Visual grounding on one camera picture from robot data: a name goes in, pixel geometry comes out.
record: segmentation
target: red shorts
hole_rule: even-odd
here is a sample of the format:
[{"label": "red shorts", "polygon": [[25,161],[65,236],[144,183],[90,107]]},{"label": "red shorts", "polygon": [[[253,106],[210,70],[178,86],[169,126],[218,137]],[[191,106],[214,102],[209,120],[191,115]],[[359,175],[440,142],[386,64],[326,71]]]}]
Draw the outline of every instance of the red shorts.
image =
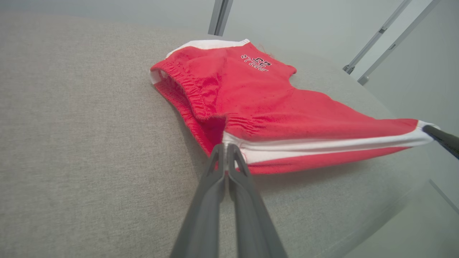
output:
[{"label": "red shorts", "polygon": [[154,65],[151,79],[207,155],[216,144],[236,144],[254,174],[354,162],[432,141],[422,121],[374,119],[294,88],[296,72],[247,39],[198,40]]}]

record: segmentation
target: white trim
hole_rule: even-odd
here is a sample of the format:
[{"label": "white trim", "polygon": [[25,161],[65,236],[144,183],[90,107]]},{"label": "white trim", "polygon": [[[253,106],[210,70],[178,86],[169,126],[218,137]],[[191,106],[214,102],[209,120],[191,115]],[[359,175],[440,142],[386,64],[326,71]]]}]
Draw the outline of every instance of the white trim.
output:
[{"label": "white trim", "polygon": [[243,45],[245,45],[245,44],[247,44],[249,42],[250,42],[250,40],[248,40],[248,39],[245,39],[245,40],[242,40],[242,41],[226,41],[226,40],[219,40],[219,39],[193,40],[193,41],[190,41],[190,42],[182,45],[181,47],[173,50],[172,52],[170,52],[166,56],[166,58],[168,58],[175,51],[180,50],[180,49],[185,48],[185,47],[188,47],[188,46],[192,46],[192,47],[196,47],[196,48],[199,48],[199,49],[205,49],[206,50],[206,49],[215,49],[215,48],[243,46]]},{"label": "white trim", "polygon": [[252,142],[223,132],[222,142],[236,144],[247,164],[288,157],[301,157],[347,151],[365,151],[389,147],[414,147],[427,144],[433,139],[422,131],[425,125],[436,125],[419,121],[412,132],[363,139],[295,139]]},{"label": "white trim", "polygon": [[378,59],[396,42],[408,27],[423,13],[425,9],[436,0],[411,0],[402,13],[392,23],[368,52],[360,59],[355,69],[350,74],[359,80]]}]

